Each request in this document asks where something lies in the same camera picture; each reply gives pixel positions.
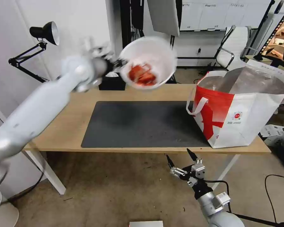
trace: concrete floor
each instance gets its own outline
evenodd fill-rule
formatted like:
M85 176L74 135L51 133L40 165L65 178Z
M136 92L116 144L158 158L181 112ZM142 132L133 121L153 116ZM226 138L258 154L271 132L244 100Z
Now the concrete floor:
M176 79L192 83L196 71L179 70ZM170 156L178 167L191 164L188 154ZM226 155L202 155L206 179L212 180ZM163 154L48 152L48 162L67 190L60 196L45 180L16 202L17 227L128 226L129 221L163 220L165 227L207 226L193 190L169 173ZM272 154L241 155L227 174L235 213L273 221L265 193L268 174L284 176ZM216 192L225 191L220 184ZM284 179L268 179L278 222L284 221ZM243 221L245 226L262 226Z

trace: monitor screen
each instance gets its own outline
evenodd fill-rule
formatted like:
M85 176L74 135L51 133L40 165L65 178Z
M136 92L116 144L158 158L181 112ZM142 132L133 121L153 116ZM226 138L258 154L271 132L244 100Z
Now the monitor screen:
M270 59L273 57L284 61L284 17L259 53Z

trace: bag handle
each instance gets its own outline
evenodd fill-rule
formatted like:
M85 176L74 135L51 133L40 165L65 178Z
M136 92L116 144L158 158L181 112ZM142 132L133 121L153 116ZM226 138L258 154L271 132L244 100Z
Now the bag handle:
M201 110L203 109L205 103L208 103L208 99L202 97L201 100L200 100L200 102L198 103L198 105L197 105L195 111L194 111L194 112L190 112L189 109L188 109L188 106L189 106L190 100L191 100L191 98L192 98L192 93L193 93L193 90L190 92L189 97L188 97L188 100L187 100L187 102L186 102L186 111L188 112L189 115L196 115L196 114L198 114L198 113L201 112Z

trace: white bowl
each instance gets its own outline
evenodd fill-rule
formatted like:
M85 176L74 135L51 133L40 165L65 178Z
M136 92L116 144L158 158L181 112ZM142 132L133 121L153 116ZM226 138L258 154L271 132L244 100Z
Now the white bowl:
M177 68L177 57L169 43L159 37L142 37L128 44L119 58L128 60L120 70L122 79L136 89L151 90L165 84ZM134 83L128 77L131 66L151 65L151 72L156 75L157 83L145 86Z

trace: black desk mat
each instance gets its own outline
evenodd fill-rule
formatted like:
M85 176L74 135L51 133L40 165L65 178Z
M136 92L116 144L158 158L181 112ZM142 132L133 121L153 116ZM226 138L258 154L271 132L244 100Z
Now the black desk mat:
M97 102L81 147L208 147L183 101Z

